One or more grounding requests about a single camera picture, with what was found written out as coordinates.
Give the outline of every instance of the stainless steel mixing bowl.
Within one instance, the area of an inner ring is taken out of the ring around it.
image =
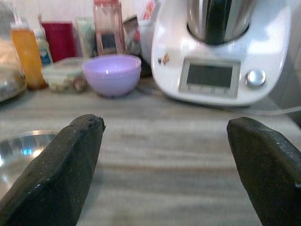
[[[55,136],[54,131],[36,130],[0,142],[0,199]]]
[[[0,66],[0,102],[26,90],[25,78],[20,70]]]
[[[188,27],[200,41],[220,45],[238,38],[248,28],[257,0],[188,0]]]

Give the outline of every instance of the purple bowl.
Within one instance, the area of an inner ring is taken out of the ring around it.
[[[87,61],[83,65],[86,77],[112,78],[141,67],[140,58],[132,55],[104,55]]]
[[[90,78],[86,77],[90,87],[98,94],[105,97],[120,97],[130,93],[135,89],[139,79],[141,69],[129,72],[127,77],[120,77],[116,79]]]
[[[131,55],[105,55],[83,65],[90,87],[105,97],[119,97],[131,92],[141,73],[141,60]]]

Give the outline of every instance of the label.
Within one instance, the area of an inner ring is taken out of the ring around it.
[[[47,49],[40,50],[40,58],[41,58],[43,67],[50,65],[52,63]]]
[[[115,35],[112,34],[102,34],[102,45],[103,49],[106,48],[116,48]]]

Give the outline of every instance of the kitchen appliance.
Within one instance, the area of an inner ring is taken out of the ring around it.
[[[286,0],[165,0],[152,42],[154,80],[180,100],[250,105],[277,83],[290,25]]]

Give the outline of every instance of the clear plastic bottle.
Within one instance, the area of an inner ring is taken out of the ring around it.
[[[46,40],[46,37],[41,30],[35,30],[34,35],[36,36],[36,41],[39,48],[40,58],[42,61],[43,67],[46,67],[53,63],[50,50],[49,50],[49,44]]]
[[[94,0],[93,13],[98,54],[124,54],[121,3],[118,0]]]
[[[41,73],[42,61],[34,32],[26,23],[12,24],[10,36],[25,74],[27,88],[35,90],[47,87]]]

